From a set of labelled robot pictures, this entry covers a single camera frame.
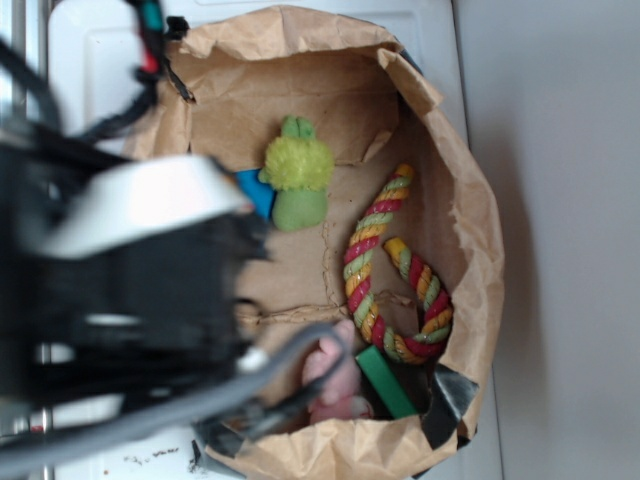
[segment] rope toy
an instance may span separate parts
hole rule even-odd
[[[400,164],[391,175],[349,239],[343,275],[348,308],[362,338],[398,363],[421,365],[444,351],[451,332],[453,307],[438,276],[401,239],[385,242],[383,248],[400,276],[416,291],[425,311],[420,332],[412,337],[403,338],[386,325],[371,292],[373,249],[387,230],[393,213],[409,196],[413,176],[414,170],[407,164]]]

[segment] wire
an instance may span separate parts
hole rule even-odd
[[[43,464],[64,463],[122,442],[149,436],[175,424],[192,423],[228,411],[249,400],[271,381],[281,367],[290,363],[292,357],[322,337],[331,337],[342,350],[338,360],[322,377],[324,381],[342,365],[347,347],[330,325],[315,324],[295,335],[265,367],[255,373],[235,377],[226,383],[203,388],[79,432],[66,432],[65,435],[64,431],[59,431],[50,439],[51,443],[10,444],[0,449],[0,478],[20,477]]]
[[[136,72],[136,80],[144,88],[124,112],[99,121],[76,137],[88,144],[120,136],[126,127],[158,103],[156,84],[162,77],[165,45],[162,9],[157,0],[126,1],[136,12],[138,32],[144,46],[144,61]]]
[[[1,38],[0,65],[3,65],[11,76],[34,96],[40,109],[41,123],[59,132],[62,125],[60,111],[47,83],[33,72]]]

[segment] white wall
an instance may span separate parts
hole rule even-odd
[[[640,1],[454,5],[507,249],[505,479],[640,478]]]

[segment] paper bag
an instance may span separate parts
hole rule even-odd
[[[398,479],[453,455],[476,432],[501,318],[504,251],[494,195],[438,108],[440,94],[385,29],[303,8],[272,7],[190,30],[169,59],[180,84],[160,85],[160,107],[128,142],[135,158],[190,150],[232,171],[260,168],[288,114],[311,120],[336,158],[326,221],[274,230],[271,261],[249,264],[239,280],[238,295],[264,313],[238,320],[261,332],[265,349],[308,322],[348,315],[349,236],[400,162],[416,176],[386,236],[402,237],[435,268],[455,309],[437,364],[396,368],[422,415],[330,420],[245,442],[233,457],[208,453],[249,478],[278,480]],[[385,318],[402,334],[417,333],[411,287],[383,252],[373,265]],[[295,391],[299,372],[300,361],[292,362],[263,399]]]

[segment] blue block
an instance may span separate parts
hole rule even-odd
[[[262,218],[271,218],[271,209],[276,198],[276,192],[268,183],[258,180],[260,169],[236,172],[238,186],[256,206],[256,213]]]

